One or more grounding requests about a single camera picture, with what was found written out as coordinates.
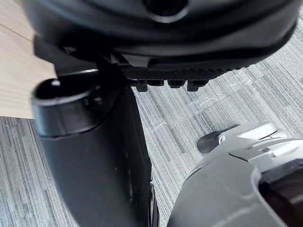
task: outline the black plastic housing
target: black plastic housing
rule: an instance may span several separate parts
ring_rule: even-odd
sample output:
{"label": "black plastic housing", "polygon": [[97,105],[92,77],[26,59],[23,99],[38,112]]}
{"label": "black plastic housing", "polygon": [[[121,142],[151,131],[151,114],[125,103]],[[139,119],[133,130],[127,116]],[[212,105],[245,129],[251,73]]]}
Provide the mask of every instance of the black plastic housing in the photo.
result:
{"label": "black plastic housing", "polygon": [[34,91],[48,165],[81,227],[149,227],[151,162],[134,94],[118,76],[95,82],[67,77]]}

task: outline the gray plastic part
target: gray plastic part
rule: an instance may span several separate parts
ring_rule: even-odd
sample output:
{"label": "gray plastic part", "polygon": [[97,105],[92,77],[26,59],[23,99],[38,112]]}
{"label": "gray plastic part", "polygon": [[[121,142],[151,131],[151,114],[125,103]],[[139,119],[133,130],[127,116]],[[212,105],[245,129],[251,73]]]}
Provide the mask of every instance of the gray plastic part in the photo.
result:
{"label": "gray plastic part", "polygon": [[[272,122],[251,126],[225,132],[226,139],[191,172],[169,227],[287,227],[258,186],[264,172],[303,158],[303,140],[287,138]],[[269,129],[265,135],[277,129],[273,135],[281,137],[255,139],[262,128]]]}

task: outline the cylinder opening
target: cylinder opening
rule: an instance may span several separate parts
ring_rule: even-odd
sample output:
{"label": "cylinder opening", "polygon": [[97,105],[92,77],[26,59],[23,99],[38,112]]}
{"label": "cylinder opening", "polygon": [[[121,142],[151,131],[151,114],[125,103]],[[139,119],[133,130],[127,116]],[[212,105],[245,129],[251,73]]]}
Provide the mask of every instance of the cylinder opening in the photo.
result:
{"label": "cylinder opening", "polygon": [[171,17],[181,12],[188,0],[144,0],[148,11],[161,17]]}
{"label": "cylinder opening", "polygon": [[48,79],[38,86],[34,95],[38,99],[70,97],[89,91],[93,84],[91,77],[68,76],[59,79]]}

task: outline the wooden floor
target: wooden floor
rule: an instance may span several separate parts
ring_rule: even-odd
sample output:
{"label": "wooden floor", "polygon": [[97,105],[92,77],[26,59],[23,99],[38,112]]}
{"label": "wooden floor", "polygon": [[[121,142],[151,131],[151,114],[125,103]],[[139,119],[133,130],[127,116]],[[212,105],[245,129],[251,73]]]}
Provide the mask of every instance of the wooden floor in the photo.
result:
{"label": "wooden floor", "polygon": [[33,30],[14,0],[0,0],[0,116],[32,117],[30,91],[54,77],[53,66],[32,51]]}

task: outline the gray carpet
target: gray carpet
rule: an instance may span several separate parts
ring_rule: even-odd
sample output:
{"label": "gray carpet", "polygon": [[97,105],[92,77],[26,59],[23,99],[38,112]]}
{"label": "gray carpet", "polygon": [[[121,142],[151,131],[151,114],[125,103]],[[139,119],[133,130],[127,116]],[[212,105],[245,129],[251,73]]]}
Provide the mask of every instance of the gray carpet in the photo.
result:
{"label": "gray carpet", "polygon": [[[196,93],[153,87],[136,93],[161,215],[166,225],[186,175],[202,159],[199,137],[235,123],[274,121],[303,137],[303,13],[279,52],[247,69],[209,82]],[[74,227],[62,203],[33,123],[0,119],[0,226]]]}

